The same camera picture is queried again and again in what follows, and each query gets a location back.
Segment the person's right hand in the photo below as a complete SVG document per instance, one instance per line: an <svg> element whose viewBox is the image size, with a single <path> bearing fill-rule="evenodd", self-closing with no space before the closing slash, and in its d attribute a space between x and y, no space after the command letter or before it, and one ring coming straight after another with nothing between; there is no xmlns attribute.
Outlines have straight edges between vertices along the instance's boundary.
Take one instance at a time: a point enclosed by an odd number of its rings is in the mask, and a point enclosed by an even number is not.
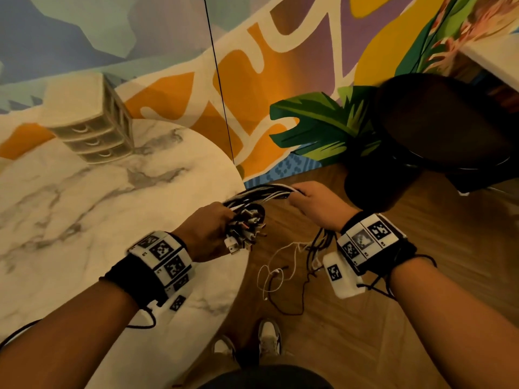
<svg viewBox="0 0 519 389"><path fill-rule="evenodd" d="M359 211L335 194L324 184L315 183L314 208L310 212L301 212L319 228L341 233L344 225Z"/></svg>

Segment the person's left hand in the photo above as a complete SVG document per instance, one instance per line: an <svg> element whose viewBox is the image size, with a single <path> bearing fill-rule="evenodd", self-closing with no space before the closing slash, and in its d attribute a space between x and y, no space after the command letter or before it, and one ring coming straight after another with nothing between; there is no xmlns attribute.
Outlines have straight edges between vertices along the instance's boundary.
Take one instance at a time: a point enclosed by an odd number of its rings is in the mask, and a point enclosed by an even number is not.
<svg viewBox="0 0 519 389"><path fill-rule="evenodd" d="M218 236L218 202L197 209L171 234L184 243L194 262L207 262L229 254L225 239Z"/></svg>

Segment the white sneaker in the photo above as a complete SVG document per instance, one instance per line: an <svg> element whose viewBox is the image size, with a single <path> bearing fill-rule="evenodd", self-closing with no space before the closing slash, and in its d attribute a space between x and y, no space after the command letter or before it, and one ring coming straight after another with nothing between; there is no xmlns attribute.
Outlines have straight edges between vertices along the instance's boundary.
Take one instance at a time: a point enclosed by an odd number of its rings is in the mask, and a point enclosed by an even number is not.
<svg viewBox="0 0 519 389"><path fill-rule="evenodd" d="M224 355L229 357L232 361L236 361L236 348L230 338L225 335L220 335L214 339L211 353Z"/></svg>
<svg viewBox="0 0 519 389"><path fill-rule="evenodd" d="M282 354L282 338L274 320L263 319L258 327L259 359Z"/></svg>

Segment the white marker wrist tracker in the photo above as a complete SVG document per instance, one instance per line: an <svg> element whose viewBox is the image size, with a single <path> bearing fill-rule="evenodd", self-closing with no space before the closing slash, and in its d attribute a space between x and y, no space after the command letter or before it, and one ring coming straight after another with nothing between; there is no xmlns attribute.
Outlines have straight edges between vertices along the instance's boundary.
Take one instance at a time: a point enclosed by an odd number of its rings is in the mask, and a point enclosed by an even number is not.
<svg viewBox="0 0 519 389"><path fill-rule="evenodd" d="M341 231L338 250L356 275L365 275L377 260L395 251L407 239L386 216L375 213L363 219L354 219Z"/></svg>
<svg viewBox="0 0 519 389"><path fill-rule="evenodd" d="M161 294L154 310L176 313L192 292L195 268L183 242L165 231L154 231L126 250L138 257L152 271Z"/></svg>

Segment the black round chair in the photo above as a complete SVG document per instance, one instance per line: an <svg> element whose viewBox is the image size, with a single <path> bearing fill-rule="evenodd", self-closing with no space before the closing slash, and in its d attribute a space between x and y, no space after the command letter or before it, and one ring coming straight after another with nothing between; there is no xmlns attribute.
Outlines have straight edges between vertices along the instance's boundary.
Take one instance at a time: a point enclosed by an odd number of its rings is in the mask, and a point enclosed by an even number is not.
<svg viewBox="0 0 519 389"><path fill-rule="evenodd" d="M348 165L344 189L359 209L391 209L424 171L460 193L519 178L519 120L471 84L429 73L392 77L369 103L380 144Z"/></svg>

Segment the person's left forearm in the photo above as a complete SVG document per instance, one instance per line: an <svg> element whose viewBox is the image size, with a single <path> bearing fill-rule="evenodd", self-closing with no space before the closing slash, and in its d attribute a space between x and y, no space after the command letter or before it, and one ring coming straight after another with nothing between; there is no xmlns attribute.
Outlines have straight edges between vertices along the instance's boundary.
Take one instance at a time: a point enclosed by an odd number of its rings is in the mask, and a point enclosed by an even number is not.
<svg viewBox="0 0 519 389"><path fill-rule="evenodd" d="M84 389L138 310L98 281L0 351L0 389Z"/></svg>

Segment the beige plastic drawer organizer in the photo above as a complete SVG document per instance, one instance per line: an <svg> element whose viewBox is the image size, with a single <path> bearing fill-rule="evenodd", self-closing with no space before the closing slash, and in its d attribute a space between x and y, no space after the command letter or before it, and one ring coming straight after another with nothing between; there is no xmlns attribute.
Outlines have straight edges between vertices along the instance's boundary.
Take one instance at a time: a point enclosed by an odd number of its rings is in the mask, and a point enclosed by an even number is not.
<svg viewBox="0 0 519 389"><path fill-rule="evenodd" d="M101 72L49 79L38 123L89 164L116 161L134 151L132 117Z"/></svg>

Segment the person's right forearm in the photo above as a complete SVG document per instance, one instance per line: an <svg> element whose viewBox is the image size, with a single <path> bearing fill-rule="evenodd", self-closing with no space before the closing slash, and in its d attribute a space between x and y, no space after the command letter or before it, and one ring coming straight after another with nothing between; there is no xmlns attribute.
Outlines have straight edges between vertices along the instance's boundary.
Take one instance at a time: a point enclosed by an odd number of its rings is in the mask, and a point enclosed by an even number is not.
<svg viewBox="0 0 519 389"><path fill-rule="evenodd" d="M519 328L421 258L390 289L452 389L519 389Z"/></svg>

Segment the person's dark clothing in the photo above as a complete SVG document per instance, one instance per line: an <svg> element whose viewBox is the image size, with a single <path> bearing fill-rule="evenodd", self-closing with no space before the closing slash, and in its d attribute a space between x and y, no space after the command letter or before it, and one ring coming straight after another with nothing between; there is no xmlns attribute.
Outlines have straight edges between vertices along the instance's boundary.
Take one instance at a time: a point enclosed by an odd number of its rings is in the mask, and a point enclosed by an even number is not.
<svg viewBox="0 0 519 389"><path fill-rule="evenodd" d="M319 374L295 365L258 365L222 373L197 389L334 389Z"/></svg>

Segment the white shelf board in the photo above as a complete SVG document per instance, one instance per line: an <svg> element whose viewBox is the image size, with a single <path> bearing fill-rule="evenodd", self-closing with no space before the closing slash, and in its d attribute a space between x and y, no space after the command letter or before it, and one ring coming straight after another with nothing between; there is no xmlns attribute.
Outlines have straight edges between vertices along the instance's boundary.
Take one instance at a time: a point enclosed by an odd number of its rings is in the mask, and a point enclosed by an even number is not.
<svg viewBox="0 0 519 389"><path fill-rule="evenodd" d="M519 93L519 32L467 42L460 52Z"/></svg>

